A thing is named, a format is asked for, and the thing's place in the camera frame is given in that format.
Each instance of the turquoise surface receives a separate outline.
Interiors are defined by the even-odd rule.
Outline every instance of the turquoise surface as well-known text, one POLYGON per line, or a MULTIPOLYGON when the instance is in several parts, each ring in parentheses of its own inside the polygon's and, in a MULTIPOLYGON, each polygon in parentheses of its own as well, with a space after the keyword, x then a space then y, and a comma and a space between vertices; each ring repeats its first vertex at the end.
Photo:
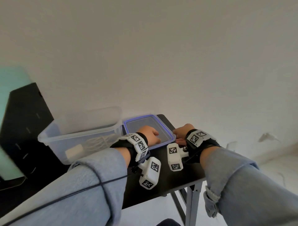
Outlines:
MULTIPOLYGON (((0 125, 2 125, 9 93, 14 89, 18 89, 30 83, 31 80, 22 67, 0 67, 0 125)), ((1 147, 0 176, 4 180, 11 180, 24 176, 1 147)))

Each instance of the clear plastic bin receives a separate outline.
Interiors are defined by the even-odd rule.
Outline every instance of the clear plastic bin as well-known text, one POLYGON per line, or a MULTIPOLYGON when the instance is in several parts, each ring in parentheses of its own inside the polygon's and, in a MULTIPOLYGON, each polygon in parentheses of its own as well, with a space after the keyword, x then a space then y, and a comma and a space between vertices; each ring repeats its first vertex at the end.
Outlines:
POLYGON ((122 136, 120 107, 76 112, 55 119, 38 136, 59 160, 71 164, 110 147, 122 136))

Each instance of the denim jacket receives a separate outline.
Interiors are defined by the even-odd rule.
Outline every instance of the denim jacket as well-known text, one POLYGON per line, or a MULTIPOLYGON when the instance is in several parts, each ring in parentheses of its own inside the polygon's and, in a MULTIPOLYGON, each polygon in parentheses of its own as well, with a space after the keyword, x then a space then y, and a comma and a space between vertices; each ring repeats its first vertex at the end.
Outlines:
MULTIPOLYGON (((227 225, 298 225, 298 196, 262 174, 256 163, 224 148, 212 152, 205 169, 209 217, 222 214, 227 225)), ((0 225, 44 203, 127 174, 113 148, 76 161, 69 171, 0 219, 0 225)), ((117 225, 126 178, 104 184, 47 206, 11 225, 117 225)))

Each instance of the plastic container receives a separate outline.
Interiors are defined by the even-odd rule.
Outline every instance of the plastic container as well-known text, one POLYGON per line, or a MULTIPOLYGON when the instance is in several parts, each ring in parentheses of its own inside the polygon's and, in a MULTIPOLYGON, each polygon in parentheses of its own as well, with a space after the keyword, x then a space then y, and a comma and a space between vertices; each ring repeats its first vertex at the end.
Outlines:
POLYGON ((111 146, 122 136, 120 107, 76 112, 55 119, 38 136, 59 160, 71 164, 111 146))
POLYGON ((172 143, 176 139, 176 135, 173 134, 172 131, 159 119, 159 117, 154 114, 143 115, 125 120, 123 121, 123 125, 126 133, 136 133, 138 129, 143 126, 151 126, 155 128, 159 132, 157 137, 161 139, 161 143, 150 147, 150 150, 172 143))

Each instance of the floor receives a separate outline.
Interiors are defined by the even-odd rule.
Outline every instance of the floor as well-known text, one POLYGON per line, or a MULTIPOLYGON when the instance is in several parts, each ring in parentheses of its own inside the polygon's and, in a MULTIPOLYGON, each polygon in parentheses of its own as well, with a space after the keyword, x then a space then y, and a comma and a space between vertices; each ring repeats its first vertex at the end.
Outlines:
MULTIPOLYGON (((276 183, 286 187, 289 191, 298 194, 298 154, 285 155, 271 160, 260 166, 261 171, 276 183)), ((198 216, 196 225, 200 226, 226 226, 222 215, 218 214, 215 219, 209 218, 205 211, 203 191, 206 181, 203 183, 200 193, 198 216)), ((185 205, 178 192, 176 195, 185 211, 185 205)), ((172 218, 180 225, 182 221, 176 210, 171 195, 159 197, 142 204, 122 210, 119 226, 155 226, 166 218, 172 218)))

